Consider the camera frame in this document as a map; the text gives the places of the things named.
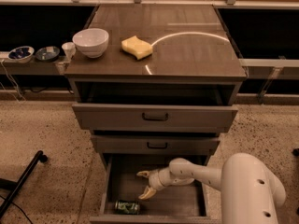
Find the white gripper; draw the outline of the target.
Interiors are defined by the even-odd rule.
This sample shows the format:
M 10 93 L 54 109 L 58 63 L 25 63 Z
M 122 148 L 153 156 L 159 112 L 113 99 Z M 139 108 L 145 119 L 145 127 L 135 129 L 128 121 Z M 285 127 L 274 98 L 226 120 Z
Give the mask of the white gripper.
M 139 196 L 140 200 L 150 199 L 156 194 L 157 190 L 170 186 L 174 180 L 169 168 L 140 171 L 136 175 L 149 179 L 149 186 L 146 186 L 144 192 Z

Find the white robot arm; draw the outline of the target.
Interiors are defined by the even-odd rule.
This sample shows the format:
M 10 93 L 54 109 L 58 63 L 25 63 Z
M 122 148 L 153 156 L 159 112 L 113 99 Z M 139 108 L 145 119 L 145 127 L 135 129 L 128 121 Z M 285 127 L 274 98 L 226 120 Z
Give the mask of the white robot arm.
M 278 224 L 276 209 L 286 200 L 281 181 L 263 162 L 246 153 L 232 155 L 221 168 L 175 158 L 162 169 L 137 173 L 148 179 L 141 200 L 169 186 L 199 181 L 221 193 L 222 224 Z

